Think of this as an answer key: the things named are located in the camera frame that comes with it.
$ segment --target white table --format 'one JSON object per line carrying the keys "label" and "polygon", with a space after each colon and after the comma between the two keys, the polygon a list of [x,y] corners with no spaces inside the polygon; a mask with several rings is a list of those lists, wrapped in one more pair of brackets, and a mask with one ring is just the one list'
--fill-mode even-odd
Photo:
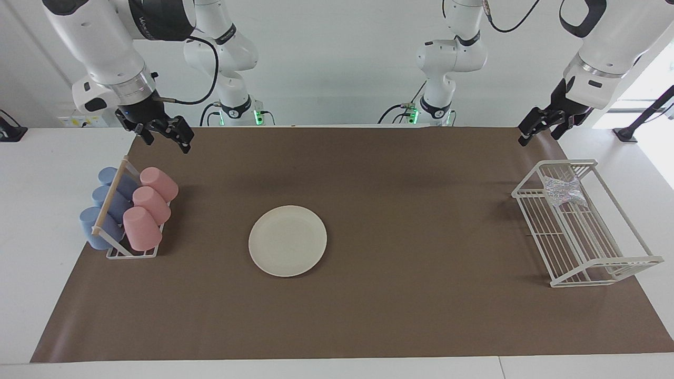
{"label": "white table", "polygon": [[[569,158],[600,162],[616,198],[654,253],[665,258],[638,278],[674,334],[674,190],[638,145],[620,144],[609,133],[576,129],[561,145]],[[32,129],[18,144],[0,144],[0,378],[674,377],[674,353],[28,365],[84,244],[77,219],[90,205],[96,174],[117,165],[132,140],[122,129]]]}

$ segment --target cup rack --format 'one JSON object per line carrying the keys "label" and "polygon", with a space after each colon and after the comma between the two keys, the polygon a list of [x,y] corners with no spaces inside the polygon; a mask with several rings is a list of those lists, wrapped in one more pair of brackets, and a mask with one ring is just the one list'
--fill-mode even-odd
{"label": "cup rack", "polygon": [[[103,228],[103,220],[105,219],[105,215],[108,212],[108,209],[110,209],[110,204],[113,200],[113,194],[115,191],[117,191],[117,186],[119,185],[119,182],[122,178],[122,175],[125,173],[128,173],[134,180],[136,180],[138,183],[140,183],[140,173],[138,170],[129,162],[129,156],[125,155],[124,158],[122,159],[121,163],[119,164],[119,167],[117,167],[117,173],[115,174],[115,177],[113,178],[113,182],[110,184],[110,190],[108,191],[107,196],[105,197],[105,200],[103,201],[103,205],[101,206],[100,212],[98,213],[98,218],[96,219],[96,224],[92,227],[92,234],[94,236],[101,236],[104,240],[106,240],[109,244],[112,245],[111,248],[108,249],[106,253],[106,257],[108,259],[142,259],[142,258],[154,258],[157,256],[157,251],[159,250],[159,245],[157,245],[154,249],[152,250],[147,250],[144,252],[137,252],[133,249],[126,248],[122,243],[115,241]],[[159,231],[163,232],[164,231],[164,224],[161,224],[159,226]],[[126,233],[122,236],[121,242],[124,242],[125,244],[128,244],[128,241],[125,241],[125,236]]]}

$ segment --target green indicator light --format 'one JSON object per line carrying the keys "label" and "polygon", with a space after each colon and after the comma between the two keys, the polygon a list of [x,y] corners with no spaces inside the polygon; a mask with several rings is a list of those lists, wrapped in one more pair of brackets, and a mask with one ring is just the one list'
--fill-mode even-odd
{"label": "green indicator light", "polygon": [[255,113],[255,122],[258,125],[262,125],[264,123],[264,119],[262,118],[262,115],[258,111],[253,111]]}

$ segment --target crumpled aluminum foil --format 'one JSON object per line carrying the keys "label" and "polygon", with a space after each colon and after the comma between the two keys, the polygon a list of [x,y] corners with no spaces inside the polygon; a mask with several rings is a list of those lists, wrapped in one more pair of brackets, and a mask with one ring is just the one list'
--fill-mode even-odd
{"label": "crumpled aluminum foil", "polygon": [[556,207],[564,203],[575,203],[587,208],[588,202],[580,189],[580,181],[574,178],[571,181],[564,181],[552,177],[543,177],[543,187],[547,191],[550,203]]}

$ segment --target blue cup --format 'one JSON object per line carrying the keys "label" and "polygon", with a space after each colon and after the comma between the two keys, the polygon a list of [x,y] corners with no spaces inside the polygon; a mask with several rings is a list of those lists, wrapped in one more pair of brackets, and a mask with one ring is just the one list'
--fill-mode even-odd
{"label": "blue cup", "polygon": [[[98,173],[98,181],[101,185],[110,185],[117,174],[117,169],[114,167],[106,167]],[[133,180],[130,176],[123,174],[119,185],[117,186],[117,192],[122,194],[126,200],[131,201],[133,199],[133,191],[139,187],[138,183]]]}
{"label": "blue cup", "polygon": [[[101,236],[95,237],[91,234],[91,228],[96,224],[96,218],[98,217],[99,212],[100,207],[98,206],[83,210],[82,213],[80,213],[80,225],[82,226],[82,231],[84,232],[84,235],[86,235],[86,239],[89,241],[91,247],[95,250],[108,250],[112,247],[108,241],[104,240]],[[102,228],[117,242],[120,242],[124,236],[122,228],[119,227],[109,214],[105,215]]]}
{"label": "blue cup", "polygon": [[[108,195],[110,191],[109,185],[102,185],[94,190],[91,194],[91,200],[94,201],[94,205],[102,208],[103,202],[105,201],[105,196]],[[113,217],[116,223],[121,224],[124,212],[132,207],[129,200],[126,200],[119,192],[115,191],[113,193],[113,201],[110,203],[110,208],[108,208],[108,214]]]}

